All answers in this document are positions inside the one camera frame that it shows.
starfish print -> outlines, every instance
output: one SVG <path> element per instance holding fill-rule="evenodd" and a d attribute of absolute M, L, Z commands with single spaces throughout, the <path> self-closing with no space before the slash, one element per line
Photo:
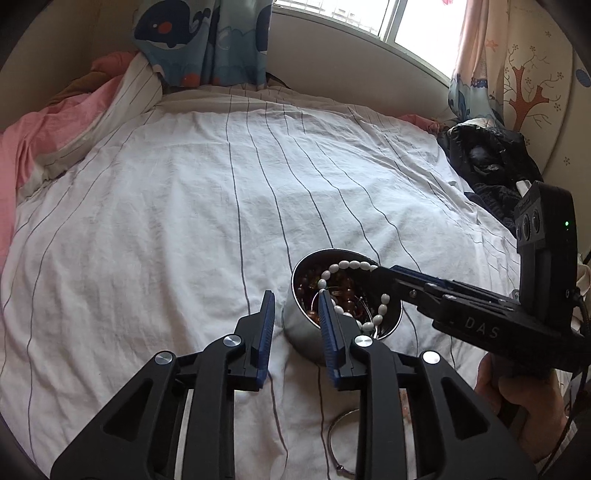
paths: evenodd
<path fill-rule="evenodd" d="M 487 40 L 485 47 L 490 47 L 492 48 L 492 51 L 496 52 L 496 48 L 499 46 L 499 44 L 497 42 L 495 42 L 494 40 Z"/>

silver screw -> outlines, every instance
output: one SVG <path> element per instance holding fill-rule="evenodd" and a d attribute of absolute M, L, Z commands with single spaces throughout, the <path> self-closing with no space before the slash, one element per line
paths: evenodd
<path fill-rule="evenodd" d="M 357 337 L 355 337 L 355 343 L 359 346 L 370 346 L 374 341 L 371 339 L 371 337 L 368 337 L 367 335 L 358 335 Z"/>
<path fill-rule="evenodd" d="M 223 344 L 226 346 L 238 346 L 241 343 L 242 339 L 238 335 L 228 335 L 223 340 Z"/>
<path fill-rule="evenodd" d="M 435 365 L 439 363 L 441 357 L 439 356 L 439 353 L 430 351 L 423 353 L 423 360 L 425 360 L 428 364 Z"/>
<path fill-rule="evenodd" d="M 167 365 L 173 361 L 173 354 L 170 352 L 160 352 L 156 355 L 154 361 L 159 365 Z"/>

white bead bracelet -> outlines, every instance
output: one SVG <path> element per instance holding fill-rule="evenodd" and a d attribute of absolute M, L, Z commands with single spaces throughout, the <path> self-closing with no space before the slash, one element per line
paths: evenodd
<path fill-rule="evenodd" d="M 320 280 L 317 284 L 318 290 L 322 292 L 326 288 L 327 282 L 333 273 L 337 273 L 339 270 L 346 270 L 347 268 L 350 268 L 352 270 L 357 270 L 358 268 L 360 268 L 361 270 L 369 270 L 370 272 L 373 272 L 376 268 L 378 268 L 378 265 L 371 265 L 369 262 L 359 262 L 357 260 L 341 260 L 338 264 L 332 264 L 328 270 L 322 272 Z M 390 295 L 384 293 L 381 297 L 381 301 L 382 303 L 378 307 L 378 314 L 374 315 L 374 318 L 372 318 L 371 322 L 361 323 L 357 320 L 357 325 L 363 333 L 372 333 L 375 330 L 375 328 L 380 323 L 382 323 L 384 316 L 388 312 L 388 303 L 390 302 Z M 343 307 L 337 305 L 334 300 L 333 307 L 336 313 L 340 313 L 341 315 L 347 315 L 349 317 L 353 316 L 349 312 L 345 312 L 343 310 Z"/>

human hand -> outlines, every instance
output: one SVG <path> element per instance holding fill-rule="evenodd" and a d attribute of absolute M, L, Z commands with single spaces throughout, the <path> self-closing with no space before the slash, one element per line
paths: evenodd
<path fill-rule="evenodd" d="M 499 413 L 503 398 L 528 411 L 529 415 L 518 442 L 534 463 L 552 452 L 567 421 L 554 370 L 547 380 L 501 377 L 499 388 L 496 389 L 492 385 L 492 358 L 487 353 L 478 367 L 474 391 L 490 404 L 495 414 Z"/>

white bead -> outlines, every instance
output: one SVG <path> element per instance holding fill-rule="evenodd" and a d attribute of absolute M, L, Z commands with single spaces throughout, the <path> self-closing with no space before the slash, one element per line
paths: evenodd
<path fill-rule="evenodd" d="M 371 322 L 365 322 L 362 326 L 361 326 L 361 331 L 365 332 L 365 333 L 371 333 L 375 330 L 375 325 Z"/>

